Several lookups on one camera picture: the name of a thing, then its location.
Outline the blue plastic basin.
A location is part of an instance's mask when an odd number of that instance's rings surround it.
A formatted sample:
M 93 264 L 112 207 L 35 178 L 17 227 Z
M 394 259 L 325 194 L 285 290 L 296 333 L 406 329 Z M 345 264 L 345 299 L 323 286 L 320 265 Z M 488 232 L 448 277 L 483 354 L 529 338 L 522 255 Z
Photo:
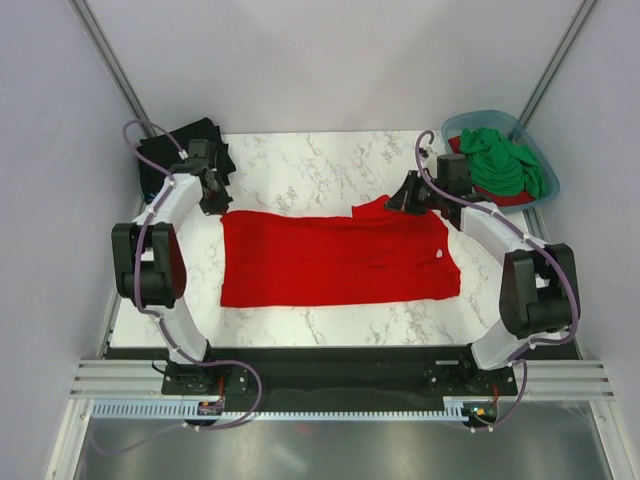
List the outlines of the blue plastic basin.
M 516 212 L 529 208 L 539 207 L 554 199 L 559 193 L 559 180 L 545 158 L 544 154 L 536 145 L 526 128 L 522 127 L 518 120 L 512 115 L 500 110 L 480 110 L 464 113 L 449 118 L 441 127 L 441 135 L 447 150 L 454 153 L 448 145 L 447 140 L 461 135 L 464 129 L 492 128 L 505 134 L 510 140 L 518 145 L 528 146 L 537 156 L 544 169 L 544 178 L 548 185 L 548 193 L 533 202 L 516 207 L 499 207 L 504 212 Z

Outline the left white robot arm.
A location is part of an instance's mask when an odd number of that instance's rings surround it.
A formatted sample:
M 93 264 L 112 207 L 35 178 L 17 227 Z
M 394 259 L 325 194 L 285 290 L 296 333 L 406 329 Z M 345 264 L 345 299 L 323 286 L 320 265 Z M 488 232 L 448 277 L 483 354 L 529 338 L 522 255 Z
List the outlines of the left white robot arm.
M 185 382 L 208 393 L 218 385 L 220 371 L 205 360 L 209 342 L 185 301 L 187 269 L 178 231 L 196 208 L 206 216 L 226 214 L 232 197 L 211 141 L 192 140 L 179 158 L 144 212 L 113 227 L 114 272 L 118 294 L 156 323 L 171 361 L 189 364 Z

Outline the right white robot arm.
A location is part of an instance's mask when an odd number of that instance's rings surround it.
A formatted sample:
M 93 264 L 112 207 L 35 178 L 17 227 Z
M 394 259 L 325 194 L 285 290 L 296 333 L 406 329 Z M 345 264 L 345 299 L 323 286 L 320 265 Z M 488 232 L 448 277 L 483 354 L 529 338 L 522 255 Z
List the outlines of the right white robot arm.
M 417 166 L 385 207 L 413 216 L 441 213 L 502 266 L 499 320 L 468 346 L 468 362 L 457 371 L 465 391 L 481 393 L 493 383 L 493 370 L 513 364 L 539 344 L 572 340 L 580 318 L 574 254 L 566 244 L 549 244 L 524 232 L 477 194 L 465 156 L 439 156 L 436 177 L 421 162 Z

